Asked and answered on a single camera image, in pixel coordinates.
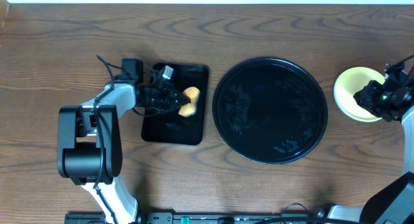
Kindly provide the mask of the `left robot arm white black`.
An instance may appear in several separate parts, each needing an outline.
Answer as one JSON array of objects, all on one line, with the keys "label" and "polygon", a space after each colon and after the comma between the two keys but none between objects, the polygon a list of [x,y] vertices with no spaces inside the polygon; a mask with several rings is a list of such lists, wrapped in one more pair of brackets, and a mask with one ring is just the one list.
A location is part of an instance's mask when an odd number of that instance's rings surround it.
[{"label": "left robot arm white black", "polygon": [[178,91],[171,83],[140,86],[108,84],[92,100],[64,106],[58,120],[57,168],[63,178],[92,195],[104,213],[105,223],[141,223],[138,200],[120,175],[122,143],[119,120],[137,107],[155,110],[154,116],[177,112],[180,118],[196,114],[200,91]]}]

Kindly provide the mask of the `orange yellow sponge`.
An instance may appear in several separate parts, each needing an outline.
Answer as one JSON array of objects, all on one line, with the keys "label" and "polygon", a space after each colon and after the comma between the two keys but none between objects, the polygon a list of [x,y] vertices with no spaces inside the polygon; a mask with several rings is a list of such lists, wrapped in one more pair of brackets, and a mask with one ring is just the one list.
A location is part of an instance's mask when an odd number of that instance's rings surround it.
[{"label": "orange yellow sponge", "polygon": [[179,115],[182,117],[190,117],[196,114],[197,102],[200,96],[200,90],[196,87],[189,87],[183,91],[183,94],[190,99],[188,104],[180,107]]}]

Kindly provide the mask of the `yellow plate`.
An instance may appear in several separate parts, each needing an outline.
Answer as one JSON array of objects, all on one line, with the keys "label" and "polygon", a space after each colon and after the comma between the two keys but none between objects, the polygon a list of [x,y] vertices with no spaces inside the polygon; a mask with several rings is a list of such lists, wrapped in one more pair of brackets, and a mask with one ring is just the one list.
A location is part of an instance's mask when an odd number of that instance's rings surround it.
[{"label": "yellow plate", "polygon": [[360,122],[376,122],[376,117],[360,107],[354,94],[364,88],[371,80],[380,84],[385,82],[384,75],[367,67],[353,67],[344,71],[334,84],[334,99],[340,110],[348,117]]}]

